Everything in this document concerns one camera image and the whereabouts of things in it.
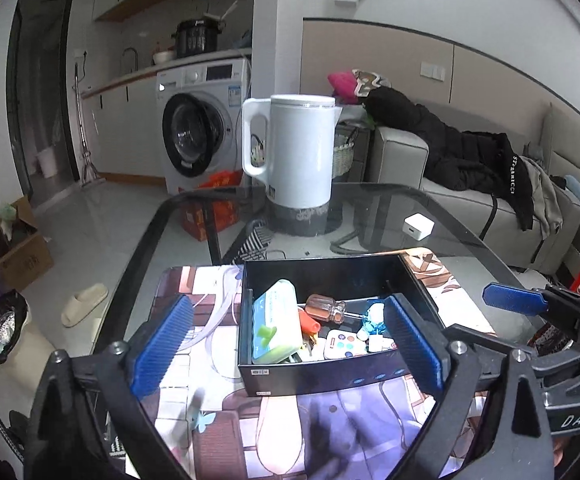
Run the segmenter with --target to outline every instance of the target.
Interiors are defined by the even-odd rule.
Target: screw
[[[59,364],[66,357],[65,350],[55,350],[52,352],[52,358],[55,363]]]
[[[452,341],[450,349],[457,355],[465,354],[468,351],[468,347],[463,341]]]
[[[519,350],[518,348],[515,348],[512,351],[512,358],[518,362],[518,363],[522,363],[523,361],[526,360],[526,353],[523,352],[523,350]]]
[[[110,345],[110,351],[114,355],[125,354],[128,351],[128,344],[125,341],[115,341]]]

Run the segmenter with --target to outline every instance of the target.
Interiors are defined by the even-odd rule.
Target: washing machine door
[[[193,178],[208,169],[221,145],[224,125],[219,112],[190,94],[173,95],[163,111],[163,142],[174,168]]]

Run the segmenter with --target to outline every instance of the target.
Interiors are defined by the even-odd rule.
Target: black jacket
[[[532,229],[534,205],[528,168],[506,134],[460,132],[401,92],[380,87],[364,99],[379,124],[412,132],[428,144],[424,176],[448,189],[474,189],[508,201],[523,231]]]

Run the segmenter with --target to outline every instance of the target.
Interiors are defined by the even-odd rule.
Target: wicker basket
[[[346,174],[352,168],[357,134],[358,128],[351,128],[343,124],[337,125],[334,134],[334,153],[332,157],[333,178]]]

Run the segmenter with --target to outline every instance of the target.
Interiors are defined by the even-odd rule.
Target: light switch
[[[421,63],[421,72],[423,77],[429,77],[430,79],[437,79],[438,81],[446,80],[446,69],[440,65],[434,65],[432,63],[426,63],[425,61]]]
[[[435,79],[439,79],[439,81],[445,81],[446,80],[446,69],[443,68],[442,66],[435,65],[435,69],[433,71],[432,77]]]
[[[435,66],[430,63],[422,62],[421,63],[421,75],[423,77],[434,77]]]

